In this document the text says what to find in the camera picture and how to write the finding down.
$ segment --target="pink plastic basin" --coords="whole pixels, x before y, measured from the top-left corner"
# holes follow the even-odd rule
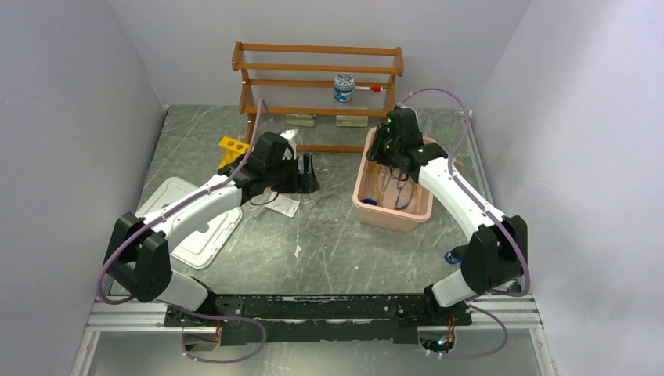
[[[407,233],[412,231],[422,222],[426,222],[431,218],[431,210],[433,208],[433,195],[428,190],[419,186],[417,191],[413,193],[413,198],[408,207],[404,210],[395,210],[392,208],[382,208],[372,204],[364,204],[361,200],[370,198],[376,200],[376,190],[374,185],[377,178],[370,175],[370,163],[366,160],[366,151],[371,146],[371,141],[374,139],[376,128],[369,130],[366,135],[366,143],[364,144],[364,152],[362,154],[362,162],[359,164],[359,172],[357,180],[355,181],[355,189],[353,190],[353,204],[357,208],[357,216],[360,222],[370,223],[375,226],[387,227],[389,229],[403,231]],[[424,137],[424,143],[433,143],[434,140]],[[399,170],[394,170],[394,174],[399,176]],[[383,195],[383,205],[394,207],[399,190],[397,188],[396,179],[391,179],[387,185],[387,189]]]

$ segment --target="yellow tube holder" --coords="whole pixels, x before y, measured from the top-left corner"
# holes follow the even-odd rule
[[[233,163],[240,155],[246,153],[249,148],[249,144],[236,139],[231,139],[228,136],[224,136],[224,138],[219,141],[219,146],[226,151],[222,163],[219,164],[219,168]]]

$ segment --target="white wall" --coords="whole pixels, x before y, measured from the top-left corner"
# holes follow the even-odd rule
[[[0,2],[0,374],[69,374],[163,121],[104,0]]]
[[[662,374],[664,5],[533,0],[475,107],[560,375]]]
[[[397,100],[445,86],[468,106],[496,66],[529,0],[110,0],[165,103],[237,104],[235,42],[401,46]],[[435,96],[413,105],[445,106]]]

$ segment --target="cable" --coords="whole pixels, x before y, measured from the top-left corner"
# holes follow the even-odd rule
[[[507,340],[509,339],[510,335],[507,333],[507,328],[505,327],[505,324],[503,324],[503,321],[500,321],[500,319],[496,317],[496,315],[494,315],[493,313],[485,311],[484,309],[481,309],[476,305],[468,304],[468,307],[478,312],[484,313],[486,316],[489,316],[492,319],[494,319],[498,323],[498,325],[500,325],[500,327],[503,328],[503,341],[495,349],[489,350],[487,352],[481,352],[479,354],[473,354],[473,355],[442,354],[441,356],[443,358],[458,359],[458,360],[471,360],[471,359],[483,358],[485,356],[491,356],[495,353],[498,353],[500,350],[504,349],[505,346],[507,345]]]
[[[175,307],[176,307],[177,309],[183,311],[184,313],[188,314],[188,315],[195,316],[195,317],[199,317],[199,318],[201,318],[201,319],[207,319],[207,320],[235,320],[235,321],[244,321],[244,322],[247,322],[247,323],[252,323],[252,324],[256,325],[259,329],[261,329],[261,332],[263,333],[263,338],[262,338],[262,340],[261,340],[261,344],[258,345],[258,347],[257,347],[254,351],[248,353],[248,354],[245,355],[245,356],[241,356],[241,357],[239,357],[239,358],[231,359],[231,360],[213,360],[213,359],[200,358],[200,357],[198,357],[198,356],[194,356],[194,355],[192,355],[191,352],[188,352],[187,349],[186,349],[185,336],[183,335],[183,336],[182,336],[182,340],[180,341],[180,343],[181,343],[181,345],[182,345],[182,354],[183,354],[184,356],[186,356],[187,358],[189,358],[189,359],[195,361],[195,362],[209,363],[209,364],[233,364],[233,363],[239,363],[239,362],[244,361],[244,360],[247,360],[247,359],[251,358],[252,356],[255,356],[256,354],[258,354],[259,352],[261,352],[261,350],[263,350],[263,347],[265,347],[265,343],[267,343],[267,341],[268,341],[268,331],[265,329],[265,325],[263,325],[260,321],[258,321],[258,320],[256,320],[256,319],[251,319],[251,318],[249,318],[249,317],[241,317],[241,316],[212,316],[212,315],[204,315],[204,314],[202,314],[202,313],[196,313],[196,312],[190,311],[190,310],[188,310],[188,309],[186,309],[186,308],[182,308],[182,307],[179,307],[179,306],[175,306]]]
[[[405,182],[406,180],[408,180],[409,176],[408,176],[408,174],[406,174],[406,177],[403,180],[401,180],[402,174],[406,174],[406,173],[401,171],[401,172],[399,172],[399,177],[397,177],[396,175],[394,175],[394,168],[390,167],[390,175],[392,175],[393,178],[397,179],[400,182]]]
[[[249,200],[249,204],[251,204],[251,206],[262,206],[262,205],[267,205],[267,204],[269,204],[270,202],[274,202],[274,200],[276,200],[276,198],[277,198],[278,196],[279,196],[279,192],[276,193],[276,196],[273,197],[272,200],[268,200],[268,201],[266,201],[266,202],[261,202],[261,203],[259,203],[259,204],[254,204],[254,202],[250,199],[250,200]]]
[[[526,296],[528,294],[528,291],[530,290],[530,272],[528,271],[528,264],[525,262],[525,257],[523,256],[523,252],[521,252],[521,248],[518,246],[516,240],[514,240],[514,237],[510,234],[509,231],[503,226],[503,223],[500,222],[500,220],[490,211],[486,210],[484,204],[478,200],[477,197],[474,196],[473,193],[457,178],[456,175],[454,175],[454,168],[453,168],[453,160],[454,157],[459,153],[461,150],[461,147],[464,145],[464,141],[468,139],[470,136],[470,130],[471,130],[471,118],[468,116],[468,110],[464,106],[463,102],[461,102],[461,99],[457,96],[455,96],[453,93],[445,90],[445,89],[438,89],[438,88],[426,88],[426,89],[420,89],[417,90],[416,92],[411,92],[401,103],[405,103],[408,99],[412,98],[416,94],[419,94],[421,92],[426,92],[426,91],[436,91],[436,92],[444,92],[448,96],[451,96],[456,100],[457,103],[459,103],[459,106],[461,107],[461,110],[464,112],[464,134],[461,136],[461,139],[459,140],[458,143],[456,143],[456,146],[452,149],[452,152],[449,153],[448,159],[447,159],[447,169],[449,170],[449,175],[452,177],[452,180],[461,188],[461,190],[468,195],[468,197],[478,206],[478,208],[486,213],[486,216],[489,217],[493,221],[493,223],[496,225],[498,230],[505,236],[507,239],[507,242],[510,243],[510,246],[514,249],[514,253],[516,253],[517,258],[519,260],[519,263],[521,264],[521,269],[523,269],[523,277],[524,277],[524,287],[521,292],[518,292],[516,294],[511,294],[511,293],[505,293],[504,291],[498,291],[498,290],[491,290],[493,294],[498,294],[498,295],[508,295],[508,296],[513,296],[515,298],[520,298],[522,296]]]
[[[401,177],[405,175],[406,180],[401,180]],[[396,189],[399,190],[399,193],[396,195],[396,201],[395,201],[395,210],[406,210],[408,206],[410,205],[410,202],[413,200],[413,194],[415,193],[415,187],[414,183],[410,184],[410,178],[408,177],[408,174],[405,172],[400,172],[399,177],[396,178]],[[406,187],[406,184],[410,186],[410,197],[408,198],[408,202],[406,202],[404,205],[399,206],[399,198],[401,197],[401,192],[403,192],[403,188]]]

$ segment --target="tabletop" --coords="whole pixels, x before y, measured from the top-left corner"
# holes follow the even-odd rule
[[[462,135],[462,117],[455,110],[418,110],[418,117],[423,134],[445,150]],[[244,139],[246,124],[235,106],[171,106],[139,205],[168,178],[205,183],[223,158],[219,140]],[[301,130],[303,143],[356,146],[364,145],[368,130],[339,128],[333,117],[316,117],[313,128],[286,125],[284,117],[276,117],[274,123],[263,119],[259,131],[289,128]],[[459,171],[484,194],[471,148],[469,143],[457,157],[464,163]],[[312,204],[301,195],[293,218],[245,204],[240,225],[208,268],[197,270],[172,259],[173,269],[219,294],[422,292],[450,275],[457,266],[447,264],[443,255],[466,239],[439,202],[431,218],[410,233],[358,221],[352,191],[360,159],[360,154],[314,153],[322,198]]]

